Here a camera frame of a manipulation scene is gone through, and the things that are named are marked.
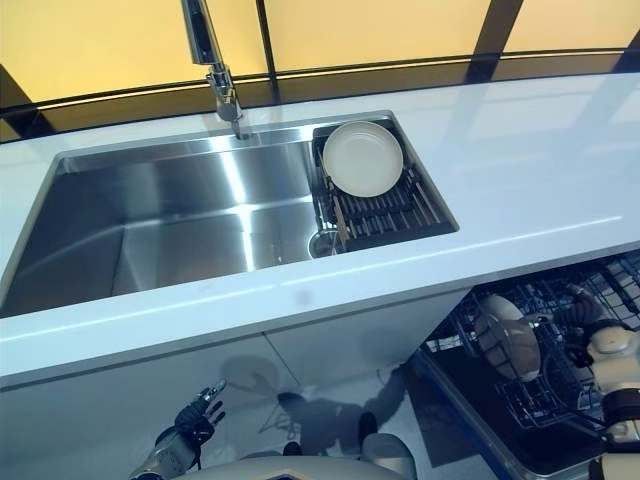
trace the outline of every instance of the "dishwasher rack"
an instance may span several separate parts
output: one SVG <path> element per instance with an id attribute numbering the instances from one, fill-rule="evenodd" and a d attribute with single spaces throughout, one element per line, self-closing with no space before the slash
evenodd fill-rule
<path id="1" fill-rule="evenodd" d="M 640 331 L 640 251 L 635 251 L 475 287 L 425 347 L 436 352 L 462 346 L 469 356 L 486 361 L 473 324 L 480 302 L 489 295 L 500 295 L 529 316 L 542 357 L 540 374 L 534 380 L 503 378 L 495 383 L 511 415 L 524 429 L 571 419 L 598 432 L 603 422 L 593 374 L 588 367 L 576 368 L 568 355 L 575 327 L 554 321 L 555 313 L 573 303 L 567 290 L 570 284 L 591 293 L 611 318 Z"/>

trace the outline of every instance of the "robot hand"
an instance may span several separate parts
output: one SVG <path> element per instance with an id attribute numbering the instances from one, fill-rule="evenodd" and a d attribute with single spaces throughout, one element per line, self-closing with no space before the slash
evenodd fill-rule
<path id="1" fill-rule="evenodd" d="M 199 468 L 200 447 L 213 436 L 216 425 L 225 416 L 224 412 L 220 412 L 211 420 L 222 407 L 221 401 L 213 403 L 213 400 L 226 384 L 225 380 L 221 380 L 213 387 L 205 388 L 180 410 L 173 426 L 158 436 L 145 462 L 129 479 L 169 480 L 186 473 L 194 465 Z"/>

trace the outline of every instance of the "open dishwasher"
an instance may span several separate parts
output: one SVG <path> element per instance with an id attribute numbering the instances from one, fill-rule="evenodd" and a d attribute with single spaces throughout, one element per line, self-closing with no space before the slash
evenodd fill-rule
<path id="1" fill-rule="evenodd" d="M 623 326 L 617 330 L 635 342 L 628 357 L 637 370 L 639 314 L 637 250 L 473 288 L 411 364 L 453 404 L 498 477 L 589 478 L 591 460 L 611 451 L 613 397 L 600 388 L 600 364 L 585 338 L 594 325 Z M 486 320 L 492 315 L 505 317 L 501 325 L 519 318 L 521 330 L 496 334 Z M 637 386 L 626 390 L 640 395 Z M 637 413 L 637 404 L 623 409 Z M 631 423 L 636 434 L 638 423 Z M 627 451 L 638 451 L 637 440 Z M 632 468 L 640 472 L 640 464 Z"/>

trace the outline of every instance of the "dish rack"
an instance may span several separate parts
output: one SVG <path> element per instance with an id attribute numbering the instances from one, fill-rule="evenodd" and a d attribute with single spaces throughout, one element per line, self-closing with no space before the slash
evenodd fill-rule
<path id="1" fill-rule="evenodd" d="M 611 318 L 640 330 L 640 251 L 635 251 L 475 287 L 433 332 L 425 347 L 437 352 L 462 346 L 469 356 L 486 361 L 474 321 L 480 302 L 489 295 L 500 295 L 530 316 L 542 359 L 540 374 L 534 380 L 501 377 L 494 385 L 513 418 L 524 429 L 571 419 L 597 432 L 604 424 L 593 373 L 588 367 L 576 368 L 570 358 L 579 332 L 554 320 L 554 314 L 573 304 L 568 285 L 584 288 Z M 503 347 L 498 343 L 496 348 Z M 504 349 L 502 353 L 509 362 Z"/>
<path id="2" fill-rule="evenodd" d="M 323 219 L 322 229 L 336 232 L 341 251 L 347 252 L 456 231 L 434 188 L 411 161 L 394 123 L 387 119 L 373 123 L 386 128 L 398 140 L 404 161 L 398 182 L 388 192 L 375 197 L 349 195 L 324 172 L 324 145 L 338 125 L 319 128 L 313 133 L 317 179 L 314 198 Z"/>

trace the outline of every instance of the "faucet spout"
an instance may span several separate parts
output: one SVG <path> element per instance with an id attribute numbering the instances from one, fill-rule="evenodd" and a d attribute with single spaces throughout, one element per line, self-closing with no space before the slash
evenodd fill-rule
<path id="1" fill-rule="evenodd" d="M 205 78 L 216 98 L 218 116 L 231 123 L 231 128 L 238 139 L 244 138 L 240 134 L 239 126 L 242 109 L 231 72 L 222 59 L 207 2 L 206 0 L 182 0 L 182 11 L 193 63 L 210 65 L 209 73 Z"/>

